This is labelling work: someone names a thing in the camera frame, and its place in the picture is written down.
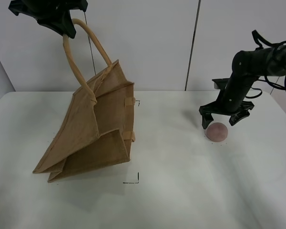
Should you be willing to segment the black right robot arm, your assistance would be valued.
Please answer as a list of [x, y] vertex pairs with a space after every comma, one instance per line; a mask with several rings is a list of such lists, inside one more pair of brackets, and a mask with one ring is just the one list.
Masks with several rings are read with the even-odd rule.
[[213, 79], [220, 90], [217, 99], [199, 108], [203, 129], [213, 122], [212, 114], [229, 116], [231, 126], [248, 117], [254, 104], [244, 99], [261, 76], [286, 76], [286, 45], [240, 51], [234, 56], [230, 78]]

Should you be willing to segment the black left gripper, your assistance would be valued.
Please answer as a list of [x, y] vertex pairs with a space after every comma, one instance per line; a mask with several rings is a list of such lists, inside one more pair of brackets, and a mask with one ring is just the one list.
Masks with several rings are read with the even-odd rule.
[[16, 16], [21, 13], [33, 17], [39, 25], [74, 39], [76, 29], [70, 10], [85, 12], [87, 7], [86, 0], [12, 0], [8, 9]]

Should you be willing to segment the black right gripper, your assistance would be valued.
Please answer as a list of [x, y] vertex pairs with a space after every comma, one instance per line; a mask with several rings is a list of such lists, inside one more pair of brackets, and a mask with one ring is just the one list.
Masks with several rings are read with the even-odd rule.
[[215, 101], [199, 108], [199, 113], [202, 115], [202, 127], [207, 129], [214, 121], [212, 114], [231, 116], [229, 124], [234, 126], [239, 121], [247, 118], [249, 111], [254, 108], [254, 104], [244, 100], [226, 100]]

